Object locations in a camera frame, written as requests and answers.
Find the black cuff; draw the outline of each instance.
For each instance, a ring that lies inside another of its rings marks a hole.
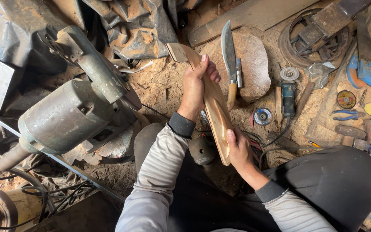
[[[286,193],[287,189],[276,183],[274,180],[269,180],[267,184],[256,190],[257,196],[262,203],[268,203],[274,199],[280,198]]]
[[[168,125],[176,134],[185,138],[191,138],[195,128],[195,123],[193,123],[193,121],[184,118],[177,112],[173,113]]]

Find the blue clamp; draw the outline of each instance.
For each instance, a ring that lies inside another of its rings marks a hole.
[[[360,89],[366,84],[371,87],[371,61],[359,61],[358,57],[353,55],[350,58],[346,72],[353,87]]]

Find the pliers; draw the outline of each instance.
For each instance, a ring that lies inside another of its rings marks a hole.
[[[347,114],[353,114],[352,116],[348,116],[348,117],[345,117],[345,118],[338,118],[338,117],[334,117],[333,119],[334,120],[337,120],[337,121],[346,121],[346,120],[357,120],[359,117],[364,117],[366,114],[363,113],[363,112],[358,112],[357,110],[355,109],[352,109],[352,110],[335,110],[333,111],[332,113],[347,113]]]

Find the gray long sleeve shirt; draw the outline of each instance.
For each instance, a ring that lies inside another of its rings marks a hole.
[[[125,201],[116,232],[166,232],[172,190],[195,124],[175,113],[157,135],[134,190]],[[281,231],[336,231],[310,204],[273,180],[256,191]],[[213,232],[241,232],[217,229]]]

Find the grinding disc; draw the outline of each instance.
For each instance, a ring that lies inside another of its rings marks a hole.
[[[259,108],[253,115],[253,120],[259,125],[268,125],[271,123],[272,115],[268,108]]]
[[[300,76],[300,72],[295,68],[284,68],[280,72],[280,76],[285,81],[294,81]]]
[[[343,90],[337,94],[337,105],[343,109],[352,109],[356,105],[356,96],[348,90]]]

